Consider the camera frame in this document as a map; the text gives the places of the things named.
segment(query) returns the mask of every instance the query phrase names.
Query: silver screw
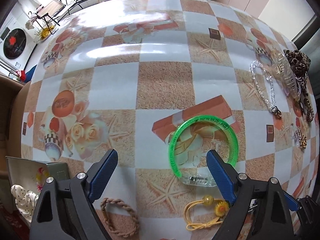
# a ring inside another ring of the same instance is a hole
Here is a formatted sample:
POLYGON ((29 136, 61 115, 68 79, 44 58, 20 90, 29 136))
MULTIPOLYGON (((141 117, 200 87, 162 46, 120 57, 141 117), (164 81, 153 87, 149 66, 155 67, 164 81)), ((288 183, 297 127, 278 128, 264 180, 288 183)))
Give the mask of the silver screw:
POLYGON ((77 178, 78 179, 83 179, 85 177, 85 173, 84 172, 80 172, 80 173, 78 173, 78 175, 77 175, 77 178))
POLYGON ((278 179, 277 179, 277 178, 272 177, 272 178, 271 178, 271 182, 272 182, 273 184, 277 184, 277 183, 278 183, 278 179))
POLYGON ((239 173, 239 179, 247 179, 247 174, 245 173, 239 173))
POLYGON ((51 183, 51 182, 53 182, 53 177, 49 177, 49 178, 47 178, 46 182, 47 182, 47 183, 51 183))

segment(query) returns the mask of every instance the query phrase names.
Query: white polka dot scrunchie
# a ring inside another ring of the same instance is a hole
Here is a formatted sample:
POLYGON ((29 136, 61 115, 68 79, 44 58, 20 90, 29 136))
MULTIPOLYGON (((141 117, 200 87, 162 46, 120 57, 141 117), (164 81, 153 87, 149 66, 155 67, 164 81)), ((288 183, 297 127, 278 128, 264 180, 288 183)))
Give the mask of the white polka dot scrunchie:
POLYGON ((32 191, 25 190, 20 185, 13 185, 11 187, 11 194, 16 198, 15 202, 20 214, 31 223, 39 196, 32 191))

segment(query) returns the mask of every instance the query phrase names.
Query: green ring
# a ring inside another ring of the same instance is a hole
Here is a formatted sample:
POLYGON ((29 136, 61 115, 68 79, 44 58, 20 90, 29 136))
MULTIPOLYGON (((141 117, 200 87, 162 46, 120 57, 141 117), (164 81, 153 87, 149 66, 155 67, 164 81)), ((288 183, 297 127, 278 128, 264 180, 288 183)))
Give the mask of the green ring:
POLYGON ((174 159, 174 152, 175 147, 177 144, 177 140, 179 136, 182 134, 182 132, 189 127, 190 125, 196 123, 196 122, 210 122, 218 126, 227 136, 228 142, 229 142, 229 158, 227 163, 230 163, 233 167, 236 165, 236 162, 238 160, 238 140, 236 137, 235 132, 230 127, 230 125, 225 122, 224 120, 213 116, 213 115, 198 115, 195 117, 190 118, 189 120, 185 121, 182 125, 180 125, 177 130, 174 132, 173 137, 169 144, 169 161, 171 165, 171 169, 173 173, 178 177, 182 177, 182 173, 179 170, 175 159, 174 159))

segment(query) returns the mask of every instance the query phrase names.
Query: yellow hair tie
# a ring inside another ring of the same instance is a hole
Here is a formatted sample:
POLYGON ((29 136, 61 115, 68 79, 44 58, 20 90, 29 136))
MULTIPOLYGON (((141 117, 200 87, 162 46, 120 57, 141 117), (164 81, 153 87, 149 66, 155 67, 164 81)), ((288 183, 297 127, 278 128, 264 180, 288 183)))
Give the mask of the yellow hair tie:
POLYGON ((197 229, 202 229, 202 228, 209 228, 213 225, 221 224, 223 222, 222 217, 226 215, 226 213, 229 210, 229 205, 226 201, 223 199, 214 199, 210 195, 204 196, 201 200, 196 200, 193 202, 190 202, 188 205, 186 205, 184 211, 183 211, 183 218, 185 222, 187 223, 187 230, 188 231, 193 231, 197 229), (211 206, 214 202, 217 202, 215 208, 214 208, 214 213, 216 214, 217 217, 209 221, 208 223, 193 223, 190 218, 189 210, 190 208, 194 207, 197 204, 203 204, 204 206, 211 206))

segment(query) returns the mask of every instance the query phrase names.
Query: table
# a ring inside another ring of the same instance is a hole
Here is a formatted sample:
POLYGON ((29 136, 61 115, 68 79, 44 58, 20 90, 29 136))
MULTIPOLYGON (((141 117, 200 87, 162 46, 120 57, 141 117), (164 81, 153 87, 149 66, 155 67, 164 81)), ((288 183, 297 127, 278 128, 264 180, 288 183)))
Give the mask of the table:
MULTIPOLYGON (((250 63, 258 58, 271 65, 276 52, 296 49, 262 21, 207 0, 112 0, 67 17, 50 39, 28 93, 22 157, 67 162, 74 176, 116 149, 118 166, 94 206, 100 217, 103 197, 132 206, 141 225, 132 239, 211 239, 218 229, 185 229, 187 203, 220 196, 216 187, 180 183, 170 169, 170 135, 188 116, 217 115, 232 126, 238 172, 252 179, 275 176, 289 194, 311 195, 319 160, 317 114, 311 124, 304 121, 276 81, 282 119, 259 98, 250 63), (294 146, 297 129, 308 140, 304 151, 294 146)), ((263 76, 257 78, 269 92, 263 76)), ((309 82, 308 92, 316 112, 309 82)), ((228 156, 224 139, 207 124, 194 126, 179 141, 182 166, 207 171, 208 149, 228 156)), ((127 230, 128 214, 110 212, 127 230)), ((212 209, 196 208, 192 216, 208 221, 212 209)), ((292 219, 297 226, 295 214, 292 219)))

